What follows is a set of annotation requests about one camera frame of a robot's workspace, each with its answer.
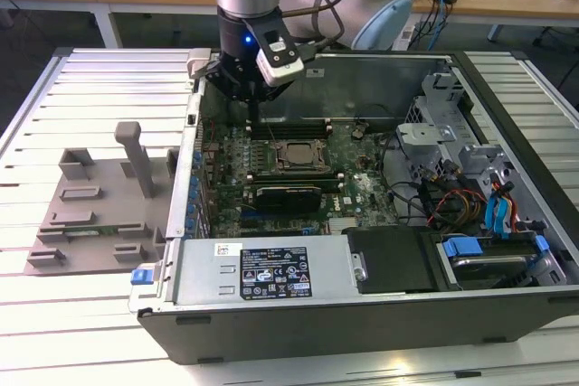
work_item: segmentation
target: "power supply label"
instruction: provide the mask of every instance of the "power supply label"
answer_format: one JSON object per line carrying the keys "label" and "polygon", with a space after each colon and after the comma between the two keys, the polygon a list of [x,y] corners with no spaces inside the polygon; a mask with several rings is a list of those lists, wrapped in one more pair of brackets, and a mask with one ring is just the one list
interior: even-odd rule
{"label": "power supply label", "polygon": [[240,258],[244,300],[311,297],[306,248],[242,249]]}

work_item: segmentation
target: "circuit board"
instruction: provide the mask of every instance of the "circuit board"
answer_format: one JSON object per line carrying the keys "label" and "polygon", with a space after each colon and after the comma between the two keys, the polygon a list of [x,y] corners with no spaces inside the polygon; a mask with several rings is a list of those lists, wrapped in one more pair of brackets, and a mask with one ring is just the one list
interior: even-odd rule
{"label": "circuit board", "polygon": [[[327,139],[283,143],[279,140],[251,140],[245,131],[236,127],[213,125],[207,128],[204,154],[209,164],[209,191],[214,200],[209,212],[211,236],[323,235],[336,233],[336,228],[341,226],[397,224],[396,210],[386,195],[377,170],[377,134],[354,139],[352,132],[355,127],[354,122],[334,123],[333,133]],[[299,162],[298,170],[307,172],[312,169],[312,164],[305,165],[300,158],[310,145],[315,148],[319,159],[315,161],[317,173],[331,167],[339,168],[340,175],[343,174],[339,190],[322,193],[315,212],[299,214],[296,210],[281,215],[259,212],[251,205],[252,193],[248,192],[247,182],[248,174],[253,174],[256,169],[256,155],[261,153],[260,159],[268,174],[276,172],[276,165],[281,169],[284,166],[280,162],[282,159],[275,156],[276,147],[288,160],[293,158]]]}

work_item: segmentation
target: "gray floor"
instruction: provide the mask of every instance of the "gray floor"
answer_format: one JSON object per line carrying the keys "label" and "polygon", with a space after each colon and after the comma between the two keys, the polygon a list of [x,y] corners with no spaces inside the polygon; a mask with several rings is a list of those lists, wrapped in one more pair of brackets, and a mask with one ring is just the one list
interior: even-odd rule
{"label": "gray floor", "polygon": [[[43,36],[30,23],[24,13],[14,19],[14,27],[0,30],[0,132],[10,122],[26,94],[50,59],[54,46],[102,47],[99,30],[90,24],[90,15],[84,13],[35,12],[32,19],[43,29]],[[171,47],[176,39],[173,30],[178,22],[182,32],[180,47],[218,45],[219,36],[214,16],[117,14],[117,21],[125,47]],[[541,28],[506,27],[497,42],[488,42],[489,27],[485,25],[449,24],[442,32],[436,50],[522,51],[557,85],[570,66],[579,59],[575,46],[579,33],[568,29],[545,37],[541,47],[533,40]],[[420,44],[424,50],[427,41]],[[561,91],[572,102],[579,104],[579,70],[568,79]]]}

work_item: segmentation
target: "motherboard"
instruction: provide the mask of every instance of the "motherboard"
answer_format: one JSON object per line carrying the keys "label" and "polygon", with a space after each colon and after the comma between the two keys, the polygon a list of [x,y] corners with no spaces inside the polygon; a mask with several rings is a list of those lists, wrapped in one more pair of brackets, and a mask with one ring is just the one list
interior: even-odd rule
{"label": "motherboard", "polygon": [[212,238],[339,234],[397,224],[380,141],[359,122],[205,123],[203,184]]}

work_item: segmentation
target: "blue cable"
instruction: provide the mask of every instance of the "blue cable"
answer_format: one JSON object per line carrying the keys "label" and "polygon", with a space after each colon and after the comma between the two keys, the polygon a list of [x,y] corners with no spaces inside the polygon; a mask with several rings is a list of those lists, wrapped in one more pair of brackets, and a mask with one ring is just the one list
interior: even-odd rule
{"label": "blue cable", "polygon": [[439,5],[441,8],[441,20],[439,21],[438,25],[436,26],[436,31],[434,31],[434,35],[432,36],[430,42],[428,43],[428,47],[426,50],[430,51],[432,50],[432,47],[434,47],[434,44],[436,43],[436,41],[438,40],[438,37],[441,35],[442,32],[442,24],[444,23],[444,19],[446,17],[445,11],[444,11],[444,0],[439,0]]}

